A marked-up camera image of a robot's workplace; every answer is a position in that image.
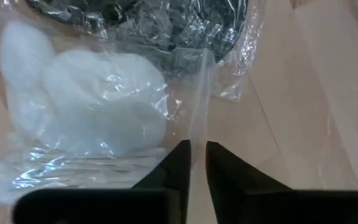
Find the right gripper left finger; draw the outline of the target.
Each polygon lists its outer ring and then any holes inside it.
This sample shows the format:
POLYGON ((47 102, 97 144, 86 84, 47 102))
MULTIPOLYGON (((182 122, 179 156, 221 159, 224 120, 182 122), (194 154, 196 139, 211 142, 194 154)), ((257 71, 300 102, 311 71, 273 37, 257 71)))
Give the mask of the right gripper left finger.
POLYGON ((191 142, 181 141, 129 189, 41 189, 21 197, 12 224, 186 224, 191 142))

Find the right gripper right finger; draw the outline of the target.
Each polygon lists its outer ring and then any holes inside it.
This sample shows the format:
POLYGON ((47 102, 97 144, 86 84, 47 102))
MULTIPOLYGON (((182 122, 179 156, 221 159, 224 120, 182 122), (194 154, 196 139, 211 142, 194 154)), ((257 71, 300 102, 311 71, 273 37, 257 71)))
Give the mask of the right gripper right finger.
POLYGON ((358 190, 291 189, 217 142, 206 175, 218 224, 358 224, 358 190))

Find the bag of white cotton balls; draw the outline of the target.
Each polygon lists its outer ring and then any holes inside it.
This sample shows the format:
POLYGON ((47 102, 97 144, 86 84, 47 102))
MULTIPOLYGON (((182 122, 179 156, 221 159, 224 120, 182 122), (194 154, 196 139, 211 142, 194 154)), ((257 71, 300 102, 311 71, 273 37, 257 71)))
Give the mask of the bag of white cotton balls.
POLYGON ((128 189, 203 135, 215 59, 77 37, 0 0, 0 74, 12 131, 0 204, 46 188, 128 189))

